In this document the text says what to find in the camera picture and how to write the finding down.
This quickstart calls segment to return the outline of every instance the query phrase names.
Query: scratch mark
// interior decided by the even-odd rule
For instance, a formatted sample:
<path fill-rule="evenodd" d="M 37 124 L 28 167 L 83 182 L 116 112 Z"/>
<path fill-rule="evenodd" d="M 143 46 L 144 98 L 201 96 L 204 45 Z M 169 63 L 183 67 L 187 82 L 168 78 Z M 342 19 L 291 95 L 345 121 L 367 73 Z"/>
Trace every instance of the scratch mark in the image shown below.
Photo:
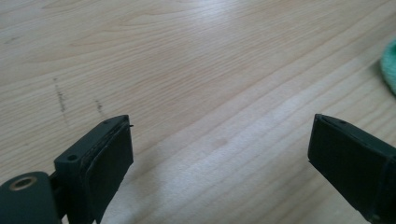
<path fill-rule="evenodd" d="M 19 37 L 18 37 L 18 36 L 15 36 L 15 37 L 10 38 L 8 41 L 6 41 L 6 42 L 4 42 L 4 43 L 5 43 L 5 44 L 10 44 L 11 42 L 13 42 L 14 40 L 17 40 L 17 39 L 19 39 Z"/>
<path fill-rule="evenodd" d="M 102 110 L 103 108 L 102 104 L 98 100 L 95 100 L 95 102 L 96 102 L 96 111 L 99 112 L 99 114 L 106 119 L 107 116 Z"/>
<path fill-rule="evenodd" d="M 59 105 L 61 106 L 61 112 L 64 113 L 64 111 L 66 110 L 66 106 L 64 104 L 64 100 L 65 100 L 64 94 L 59 89 L 58 84 L 56 84 L 57 80 L 58 80 L 58 78 L 54 78 L 53 82 L 55 83 L 55 91 L 56 91 L 56 94 L 58 95 L 58 101 L 59 101 Z"/>

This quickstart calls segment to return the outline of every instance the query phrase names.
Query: black plastic part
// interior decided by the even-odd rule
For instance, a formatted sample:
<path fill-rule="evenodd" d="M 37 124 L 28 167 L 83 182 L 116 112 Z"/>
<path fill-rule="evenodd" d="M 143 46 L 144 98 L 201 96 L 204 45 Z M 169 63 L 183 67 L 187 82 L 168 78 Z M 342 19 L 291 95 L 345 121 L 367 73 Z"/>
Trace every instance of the black plastic part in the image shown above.
<path fill-rule="evenodd" d="M 32 172 L 8 180 L 0 188 L 0 223 L 58 224 L 46 173 Z"/>
<path fill-rule="evenodd" d="M 396 222 L 396 148 L 343 120 L 315 115 L 308 158 L 366 220 Z"/>
<path fill-rule="evenodd" d="M 105 120 L 55 160 L 70 223 L 97 223 L 133 163 L 128 116 Z"/>

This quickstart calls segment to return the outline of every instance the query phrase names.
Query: light wooden surface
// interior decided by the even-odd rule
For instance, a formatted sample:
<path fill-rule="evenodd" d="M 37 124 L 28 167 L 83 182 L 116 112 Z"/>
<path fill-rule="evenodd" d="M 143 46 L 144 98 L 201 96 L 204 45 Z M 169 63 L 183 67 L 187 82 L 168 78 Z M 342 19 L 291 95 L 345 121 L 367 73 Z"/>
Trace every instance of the light wooden surface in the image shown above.
<path fill-rule="evenodd" d="M 0 182 L 128 114 L 103 223 L 365 223 L 306 151 L 315 113 L 396 145 L 394 37 L 395 0 L 3 0 Z"/>

